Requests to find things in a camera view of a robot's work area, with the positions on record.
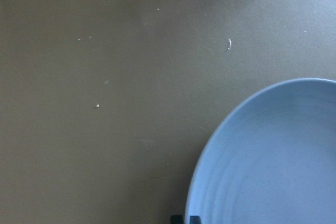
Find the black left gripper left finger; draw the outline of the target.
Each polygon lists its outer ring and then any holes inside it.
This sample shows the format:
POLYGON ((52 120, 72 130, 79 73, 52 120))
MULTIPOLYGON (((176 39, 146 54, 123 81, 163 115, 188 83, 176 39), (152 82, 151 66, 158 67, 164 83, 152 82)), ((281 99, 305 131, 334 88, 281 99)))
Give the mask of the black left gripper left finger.
POLYGON ((170 224, 184 224, 183 216, 182 215, 171 215, 170 224))

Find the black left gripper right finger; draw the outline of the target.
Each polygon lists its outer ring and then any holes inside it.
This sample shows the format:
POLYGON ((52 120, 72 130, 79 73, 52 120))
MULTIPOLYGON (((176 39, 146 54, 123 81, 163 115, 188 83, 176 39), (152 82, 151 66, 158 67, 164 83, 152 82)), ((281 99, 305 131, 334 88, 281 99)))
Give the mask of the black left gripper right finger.
POLYGON ((200 216, 190 216, 189 224, 202 224, 200 216))

